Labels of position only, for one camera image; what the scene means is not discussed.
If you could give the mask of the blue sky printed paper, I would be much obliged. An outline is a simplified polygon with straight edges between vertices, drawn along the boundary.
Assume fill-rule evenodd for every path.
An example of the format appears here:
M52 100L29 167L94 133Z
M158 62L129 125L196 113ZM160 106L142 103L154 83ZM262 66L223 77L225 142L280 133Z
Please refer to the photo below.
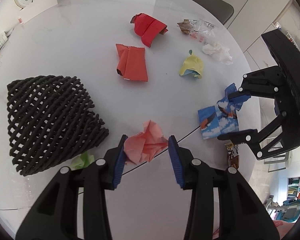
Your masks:
M219 100L213 106L198 110L198 118L203 139L239 131L235 105L227 98Z

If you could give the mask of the pink paper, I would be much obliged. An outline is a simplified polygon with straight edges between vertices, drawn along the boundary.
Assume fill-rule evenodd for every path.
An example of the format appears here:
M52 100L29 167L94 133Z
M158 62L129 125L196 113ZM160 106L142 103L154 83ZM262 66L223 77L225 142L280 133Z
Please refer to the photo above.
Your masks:
M124 152L127 161L135 165L150 162L168 146L161 127L154 121L148 120L143 123L143 131L128 137L124 143Z

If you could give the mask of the green paper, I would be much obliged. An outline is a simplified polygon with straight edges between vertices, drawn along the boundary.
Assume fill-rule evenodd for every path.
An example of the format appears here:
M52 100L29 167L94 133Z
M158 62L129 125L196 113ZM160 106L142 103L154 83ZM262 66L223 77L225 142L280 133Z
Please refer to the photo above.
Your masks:
M95 157L88 152L84 152L76 156L70 164L72 170L79 170L88 167L91 163L95 161Z

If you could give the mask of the white tissue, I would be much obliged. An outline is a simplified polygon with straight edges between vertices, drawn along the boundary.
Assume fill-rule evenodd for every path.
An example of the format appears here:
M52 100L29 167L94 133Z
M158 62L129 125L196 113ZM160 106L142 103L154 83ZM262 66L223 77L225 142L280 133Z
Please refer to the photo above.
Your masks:
M232 56L229 53L230 48L218 42L204 44L202 51L206 55L211 56L214 60L221 62L222 64L233 64Z

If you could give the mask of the black foam mesh sleeve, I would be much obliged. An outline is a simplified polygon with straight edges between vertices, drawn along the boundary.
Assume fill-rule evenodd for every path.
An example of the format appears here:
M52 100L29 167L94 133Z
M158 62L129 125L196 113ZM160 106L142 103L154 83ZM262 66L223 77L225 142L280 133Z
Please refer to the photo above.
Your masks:
M109 135L77 77L37 76L7 85L12 164L22 176L55 167L99 146Z

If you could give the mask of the brown snack wrapper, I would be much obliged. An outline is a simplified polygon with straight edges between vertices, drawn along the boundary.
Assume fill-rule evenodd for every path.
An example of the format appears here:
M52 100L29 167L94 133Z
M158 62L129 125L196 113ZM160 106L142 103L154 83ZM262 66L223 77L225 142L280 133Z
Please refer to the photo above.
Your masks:
M225 144L227 150L227 161L229 167L239 168L239 150L238 145L228 142Z

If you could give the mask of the white step stool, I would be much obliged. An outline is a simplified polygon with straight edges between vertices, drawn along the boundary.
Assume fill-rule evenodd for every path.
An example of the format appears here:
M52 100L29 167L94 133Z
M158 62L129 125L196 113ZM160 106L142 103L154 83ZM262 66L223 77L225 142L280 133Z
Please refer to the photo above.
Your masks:
M293 152L288 151L276 156L264 159L264 165L268 166L268 173L286 170L292 162Z

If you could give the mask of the yellow crumpled paper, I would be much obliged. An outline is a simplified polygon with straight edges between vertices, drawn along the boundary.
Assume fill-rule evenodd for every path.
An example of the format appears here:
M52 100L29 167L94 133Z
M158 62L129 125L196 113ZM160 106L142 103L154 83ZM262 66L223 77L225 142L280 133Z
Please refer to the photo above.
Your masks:
M204 64L202 59L192 50L189 50L189 56L185 59L179 70L179 76L192 75L196 79L201 79L203 77L203 68Z

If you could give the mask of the clear plastic wrapper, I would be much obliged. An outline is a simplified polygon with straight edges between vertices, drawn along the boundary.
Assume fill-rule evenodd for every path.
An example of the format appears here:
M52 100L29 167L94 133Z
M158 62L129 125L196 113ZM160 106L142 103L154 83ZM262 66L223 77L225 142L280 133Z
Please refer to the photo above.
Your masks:
M200 43L208 43L213 41L216 36L216 26L202 19L188 20L177 23L183 34L189 35Z

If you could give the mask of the white drawer cabinet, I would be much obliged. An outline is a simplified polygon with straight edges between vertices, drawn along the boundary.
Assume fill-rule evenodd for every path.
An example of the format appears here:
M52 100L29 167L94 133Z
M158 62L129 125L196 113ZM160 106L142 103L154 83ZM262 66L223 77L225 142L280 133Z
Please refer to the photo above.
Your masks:
M247 0L228 31L252 71L274 66L262 34L279 29L300 51L300 7L296 0Z

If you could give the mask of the orange-red folded paper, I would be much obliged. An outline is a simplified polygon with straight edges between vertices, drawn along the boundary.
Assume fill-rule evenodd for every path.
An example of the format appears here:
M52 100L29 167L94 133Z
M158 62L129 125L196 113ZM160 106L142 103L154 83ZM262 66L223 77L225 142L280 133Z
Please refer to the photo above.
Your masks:
M116 44L119 57L117 73L124 80L147 82L145 48Z

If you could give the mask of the red crumpled paper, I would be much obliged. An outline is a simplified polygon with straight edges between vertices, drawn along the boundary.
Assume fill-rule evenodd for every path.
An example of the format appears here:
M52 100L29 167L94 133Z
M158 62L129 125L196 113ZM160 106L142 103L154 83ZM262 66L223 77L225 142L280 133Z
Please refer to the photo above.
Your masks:
M166 24L144 13L134 15L130 23L134 24L134 33L141 38L141 42L148 48L151 47L157 35L164 35L168 32Z

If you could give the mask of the white card box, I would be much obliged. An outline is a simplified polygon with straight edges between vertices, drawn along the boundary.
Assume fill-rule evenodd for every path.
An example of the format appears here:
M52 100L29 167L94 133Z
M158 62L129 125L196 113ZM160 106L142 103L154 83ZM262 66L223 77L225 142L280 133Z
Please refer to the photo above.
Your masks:
M58 0L35 0L33 3L21 9L19 12L18 21L20 24L29 22L34 17L57 4Z

